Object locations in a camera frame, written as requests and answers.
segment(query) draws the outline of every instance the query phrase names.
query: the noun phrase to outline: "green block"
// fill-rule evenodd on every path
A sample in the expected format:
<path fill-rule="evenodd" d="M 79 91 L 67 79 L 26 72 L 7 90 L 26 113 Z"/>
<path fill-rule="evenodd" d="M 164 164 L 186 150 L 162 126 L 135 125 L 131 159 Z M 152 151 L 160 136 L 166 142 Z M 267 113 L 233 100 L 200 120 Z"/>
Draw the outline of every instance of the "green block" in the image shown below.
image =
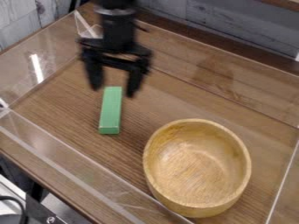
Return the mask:
<path fill-rule="evenodd" d="M 99 119 L 99 133 L 103 135 L 119 134 L 122 98 L 122 87 L 106 87 Z"/>

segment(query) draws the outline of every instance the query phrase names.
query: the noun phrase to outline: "wooden bowl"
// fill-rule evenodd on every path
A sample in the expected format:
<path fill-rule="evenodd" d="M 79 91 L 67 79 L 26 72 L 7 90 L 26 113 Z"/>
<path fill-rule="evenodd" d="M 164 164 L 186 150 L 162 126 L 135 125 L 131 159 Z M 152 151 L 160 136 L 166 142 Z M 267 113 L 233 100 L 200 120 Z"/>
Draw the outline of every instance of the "wooden bowl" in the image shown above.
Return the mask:
<path fill-rule="evenodd" d="M 215 122 L 171 122 L 144 147 L 144 174 L 154 196 L 178 214 L 203 218 L 238 201 L 250 176 L 249 150 Z"/>

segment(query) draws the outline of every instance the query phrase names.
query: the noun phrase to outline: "table surface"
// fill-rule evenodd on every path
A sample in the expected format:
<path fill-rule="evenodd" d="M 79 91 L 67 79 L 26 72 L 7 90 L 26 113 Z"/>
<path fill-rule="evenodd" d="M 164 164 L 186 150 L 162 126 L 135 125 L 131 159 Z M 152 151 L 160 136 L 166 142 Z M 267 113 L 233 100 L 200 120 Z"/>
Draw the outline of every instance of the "table surface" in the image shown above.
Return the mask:
<path fill-rule="evenodd" d="M 87 12 L 91 14 L 90 6 L 83 8 L 83 16 Z M 87 16 L 87 20 L 92 23 L 95 18 Z M 299 156 L 295 154 L 298 77 L 143 24 L 150 33 L 140 32 L 138 37 L 154 49 L 154 69 L 136 98 L 124 98 L 120 135 L 102 136 L 98 126 L 103 91 L 90 89 L 82 62 L 75 57 L 79 49 L 74 43 L 78 31 L 74 26 L 74 15 L 70 15 L 2 56 L 2 69 L 12 74 L 0 84 L 2 97 L 12 104 L 14 113 L 34 125 L 30 127 L 27 122 L 19 121 L 11 127 L 12 117 L 3 119 L 0 124 L 40 149 L 42 157 L 26 151 L 24 145 L 0 132 L 0 148 L 6 156 L 92 221 L 116 223 L 115 210 L 95 199 L 98 193 L 94 190 L 103 190 L 98 164 L 151 195 L 143 172 L 143 150 L 150 136 L 174 120 L 208 119 L 243 139 L 253 159 L 253 178 L 238 204 L 225 214 L 194 221 L 204 224 L 298 223 L 299 199 L 293 197 L 299 193 L 295 187 L 299 184 Z M 55 73 L 44 82 L 36 76 L 36 70 L 34 72 L 28 67 L 28 55 L 34 54 L 40 58 L 43 78 Z M 106 68 L 106 73 L 108 86 L 126 85 L 124 72 Z M 24 94 L 36 82 L 43 83 Z M 35 125 L 76 153 L 39 133 Z"/>

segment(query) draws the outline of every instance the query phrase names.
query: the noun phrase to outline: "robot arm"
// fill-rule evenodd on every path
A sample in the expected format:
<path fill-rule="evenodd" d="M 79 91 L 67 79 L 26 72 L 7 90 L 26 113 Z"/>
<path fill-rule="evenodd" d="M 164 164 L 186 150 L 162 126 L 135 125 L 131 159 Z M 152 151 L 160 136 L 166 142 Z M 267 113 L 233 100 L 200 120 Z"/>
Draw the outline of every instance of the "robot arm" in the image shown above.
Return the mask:
<path fill-rule="evenodd" d="M 91 87 L 98 90 L 104 83 L 103 66 L 128 71 L 126 94 L 134 97 L 148 74 L 152 52 L 136 43 L 136 1 L 98 0 L 103 38 L 82 38 L 82 59 Z M 119 59 L 119 54 L 132 54 L 136 60 Z"/>

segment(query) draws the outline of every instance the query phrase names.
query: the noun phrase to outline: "bowl rim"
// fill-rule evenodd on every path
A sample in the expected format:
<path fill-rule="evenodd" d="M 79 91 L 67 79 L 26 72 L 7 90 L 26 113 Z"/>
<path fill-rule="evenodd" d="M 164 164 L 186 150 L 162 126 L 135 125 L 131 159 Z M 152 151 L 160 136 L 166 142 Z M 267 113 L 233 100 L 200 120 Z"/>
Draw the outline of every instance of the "bowl rim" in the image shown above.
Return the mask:
<path fill-rule="evenodd" d="M 151 169 L 150 169 L 150 165 L 147 163 L 147 158 L 148 158 L 148 153 L 150 153 L 150 145 L 152 143 L 152 141 L 155 140 L 155 137 L 163 132 L 163 130 L 166 130 L 167 128 L 170 128 L 171 126 L 179 124 L 179 123 L 207 123 L 211 124 L 212 126 L 215 126 L 217 128 L 221 128 L 222 130 L 225 130 L 233 137 L 234 139 L 238 141 L 238 144 L 243 150 L 245 153 L 245 158 L 246 158 L 246 175 L 242 179 L 242 183 L 237 189 L 237 191 L 225 199 L 222 199 L 219 202 L 212 202 L 212 203 L 183 203 L 180 202 L 178 199 L 172 199 L 168 195 L 166 195 L 162 191 L 160 186 L 156 184 L 154 176 L 151 174 Z M 210 120 L 204 120 L 204 119 L 199 119 L 199 118 L 192 118 L 192 119 L 182 119 L 182 120 L 176 120 L 174 122 L 167 123 L 151 136 L 146 147 L 144 147 L 144 156 L 143 156 L 143 164 L 144 164 L 144 175 L 147 178 L 147 181 L 150 182 L 152 188 L 159 192 L 159 194 L 167 198 L 172 203 L 182 205 L 184 207 L 190 207 L 190 208 L 214 208 L 214 207 L 222 207 L 223 205 L 227 205 L 231 201 L 238 200 L 239 196 L 242 195 L 242 193 L 245 192 L 247 185 L 249 185 L 249 181 L 251 178 L 251 172 L 253 172 L 253 164 L 251 164 L 251 158 L 250 158 L 250 154 L 249 154 L 249 148 L 245 145 L 243 141 L 241 140 L 241 138 L 238 137 L 238 135 L 225 126 L 222 126 L 221 124 L 218 124 L 214 121 Z"/>

